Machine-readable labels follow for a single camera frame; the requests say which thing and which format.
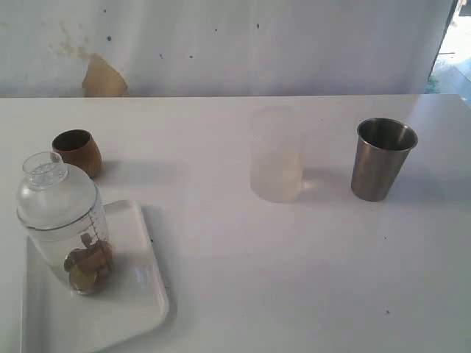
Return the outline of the stainless steel cup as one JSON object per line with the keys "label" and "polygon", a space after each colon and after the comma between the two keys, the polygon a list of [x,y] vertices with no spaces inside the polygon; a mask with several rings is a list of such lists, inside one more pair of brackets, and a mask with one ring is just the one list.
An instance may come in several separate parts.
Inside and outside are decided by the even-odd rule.
{"label": "stainless steel cup", "polygon": [[399,121],[371,118],[358,125],[357,135],[351,190],[360,199],[381,202],[417,145],[417,134]]}

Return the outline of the brown wooden cup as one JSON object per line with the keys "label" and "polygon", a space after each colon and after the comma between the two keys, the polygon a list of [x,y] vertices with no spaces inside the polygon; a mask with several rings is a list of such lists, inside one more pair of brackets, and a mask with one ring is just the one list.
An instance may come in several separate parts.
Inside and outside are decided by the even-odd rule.
{"label": "brown wooden cup", "polygon": [[81,168],[91,179],[99,175],[102,155],[90,132],[84,129],[62,132],[52,141],[52,148],[65,163]]}

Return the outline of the clear plastic shaker cup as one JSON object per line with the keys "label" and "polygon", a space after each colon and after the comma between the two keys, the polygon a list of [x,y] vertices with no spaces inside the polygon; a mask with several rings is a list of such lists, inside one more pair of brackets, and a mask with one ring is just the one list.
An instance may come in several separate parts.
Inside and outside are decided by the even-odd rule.
{"label": "clear plastic shaker cup", "polygon": [[103,206],[56,229],[30,229],[29,236],[52,273],[72,291],[100,291],[113,273],[113,242]]}

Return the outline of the clear plastic shaker lid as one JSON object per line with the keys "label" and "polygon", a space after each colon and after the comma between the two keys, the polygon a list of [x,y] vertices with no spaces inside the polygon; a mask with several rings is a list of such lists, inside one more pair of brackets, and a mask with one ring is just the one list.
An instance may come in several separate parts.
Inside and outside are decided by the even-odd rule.
{"label": "clear plastic shaker lid", "polygon": [[27,228],[49,231],[81,219],[95,205],[98,190],[79,167],[52,151],[28,157],[18,187],[17,216]]}

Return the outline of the translucent white plastic beaker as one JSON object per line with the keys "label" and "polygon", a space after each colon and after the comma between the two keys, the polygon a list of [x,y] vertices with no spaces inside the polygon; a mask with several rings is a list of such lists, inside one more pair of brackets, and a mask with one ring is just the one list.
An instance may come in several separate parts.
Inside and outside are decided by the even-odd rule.
{"label": "translucent white plastic beaker", "polygon": [[266,107],[250,122],[252,191],[268,202],[290,202],[302,190],[303,120],[290,107]]}

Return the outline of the white rectangular tray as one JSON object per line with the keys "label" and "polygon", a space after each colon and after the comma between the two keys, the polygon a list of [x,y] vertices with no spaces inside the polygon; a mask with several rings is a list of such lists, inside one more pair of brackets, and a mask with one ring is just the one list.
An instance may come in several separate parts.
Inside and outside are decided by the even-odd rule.
{"label": "white rectangular tray", "polygon": [[21,300],[22,352],[102,352],[157,329],[169,300],[141,206],[120,200],[104,206],[114,269],[103,290],[72,293],[26,241]]}

